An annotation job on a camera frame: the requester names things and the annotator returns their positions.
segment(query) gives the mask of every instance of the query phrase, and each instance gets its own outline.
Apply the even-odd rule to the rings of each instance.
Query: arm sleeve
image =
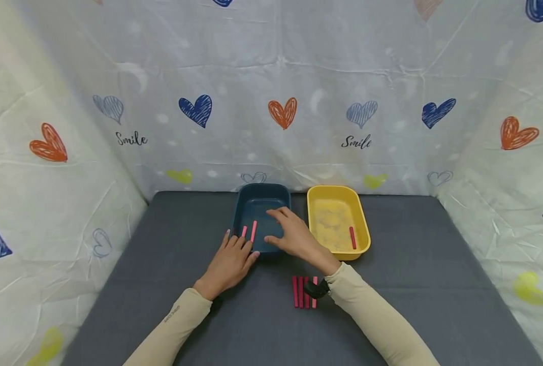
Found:
[[[330,296],[351,315],[389,366],[440,366],[414,328],[349,265],[326,277]]]
[[[172,366],[190,333],[210,312],[212,301],[195,289],[186,289],[171,311],[137,347],[123,366]]]

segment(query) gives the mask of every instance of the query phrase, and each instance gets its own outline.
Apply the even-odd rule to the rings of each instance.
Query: yellow plastic tray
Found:
[[[371,236],[355,191],[345,186],[314,186],[307,192],[311,234],[339,261],[353,261],[371,246]],[[355,230],[353,249],[349,227]]]

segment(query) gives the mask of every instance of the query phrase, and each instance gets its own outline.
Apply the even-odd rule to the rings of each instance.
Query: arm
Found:
[[[440,366],[414,328],[386,300],[342,263],[326,276],[330,296],[351,315],[390,366]]]
[[[310,263],[325,275],[330,296],[351,315],[389,366],[439,366],[428,346],[395,309],[349,265],[340,263],[288,208],[267,212],[283,228],[283,238],[265,241]]]
[[[171,366],[182,344],[210,312],[211,304],[212,301],[206,300],[195,289],[184,290],[171,311],[123,366]]]
[[[247,275],[259,252],[253,243],[233,236],[227,230],[222,244],[206,273],[186,289],[172,309],[137,347],[123,366],[171,366],[182,344],[210,312],[215,297],[236,286]]]

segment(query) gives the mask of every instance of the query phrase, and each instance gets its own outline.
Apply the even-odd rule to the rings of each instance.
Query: blue plastic tray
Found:
[[[264,242],[263,238],[267,235],[282,238],[283,229],[273,217],[265,212],[268,209],[283,206],[292,208],[292,197],[285,186],[275,184],[245,185],[238,192],[231,231],[234,235],[240,236],[243,232],[243,226],[247,226],[245,237],[251,239],[253,220],[257,220],[253,251],[259,251],[261,255],[282,253],[282,250]]]

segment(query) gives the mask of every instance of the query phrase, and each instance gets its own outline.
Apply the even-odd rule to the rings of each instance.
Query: gray tablecloth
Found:
[[[122,365],[204,272],[235,200],[232,193],[157,194],[63,364]],[[361,196],[361,202],[372,244],[350,264],[405,316],[442,366],[543,365],[436,199]],[[305,217],[305,195],[293,195],[293,209]],[[314,310],[295,309],[292,275],[318,273],[287,256],[256,263],[222,295],[221,308],[192,333],[175,364],[386,365],[330,298]]]

